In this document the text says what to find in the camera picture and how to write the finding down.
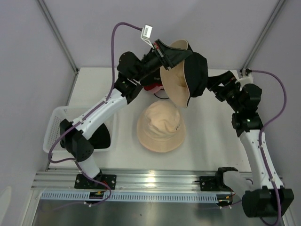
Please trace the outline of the black sport baseball cap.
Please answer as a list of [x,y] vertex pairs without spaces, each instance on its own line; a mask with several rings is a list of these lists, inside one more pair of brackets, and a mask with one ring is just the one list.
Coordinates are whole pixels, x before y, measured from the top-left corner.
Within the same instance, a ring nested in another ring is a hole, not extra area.
[[152,84],[162,84],[161,82],[161,77],[160,77],[160,72],[154,72],[148,76],[146,76],[145,78],[143,78],[140,81],[140,84],[143,86],[149,86]]

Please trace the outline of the black wire hat stand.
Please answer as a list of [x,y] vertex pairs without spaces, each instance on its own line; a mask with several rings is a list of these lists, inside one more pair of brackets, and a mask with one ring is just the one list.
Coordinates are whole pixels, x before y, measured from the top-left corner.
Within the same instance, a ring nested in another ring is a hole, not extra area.
[[168,95],[164,90],[160,90],[157,93],[154,94],[156,98],[162,99],[162,100],[167,100],[169,99]]

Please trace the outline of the beige black reversible bucket hat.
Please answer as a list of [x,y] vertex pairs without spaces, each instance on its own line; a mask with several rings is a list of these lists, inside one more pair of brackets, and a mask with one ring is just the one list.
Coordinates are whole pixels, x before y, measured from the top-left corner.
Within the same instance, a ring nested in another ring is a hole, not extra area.
[[203,95],[208,81],[207,59],[198,52],[192,54],[176,67],[159,69],[161,82],[167,96],[181,108],[187,108],[192,97]]

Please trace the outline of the red baseball cap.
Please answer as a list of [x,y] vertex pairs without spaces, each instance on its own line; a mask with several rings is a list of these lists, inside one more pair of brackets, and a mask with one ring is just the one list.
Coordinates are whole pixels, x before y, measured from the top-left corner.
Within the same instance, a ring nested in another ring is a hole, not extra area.
[[153,83],[153,84],[150,84],[150,85],[143,86],[143,88],[144,88],[145,91],[150,92],[152,94],[156,94],[160,90],[164,89],[164,87],[161,83]]

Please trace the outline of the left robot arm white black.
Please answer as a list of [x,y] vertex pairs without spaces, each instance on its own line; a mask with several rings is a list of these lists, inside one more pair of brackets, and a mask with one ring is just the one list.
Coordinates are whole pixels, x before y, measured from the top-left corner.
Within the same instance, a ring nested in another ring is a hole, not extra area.
[[187,40],[178,40],[170,46],[156,40],[142,59],[130,51],[123,53],[116,68],[118,78],[108,95],[80,117],[60,123],[61,146],[73,156],[90,188],[98,188],[102,182],[102,172],[93,158],[95,146],[91,137],[94,133],[115,112],[138,96],[149,77],[160,69],[170,72],[184,64],[192,53]]

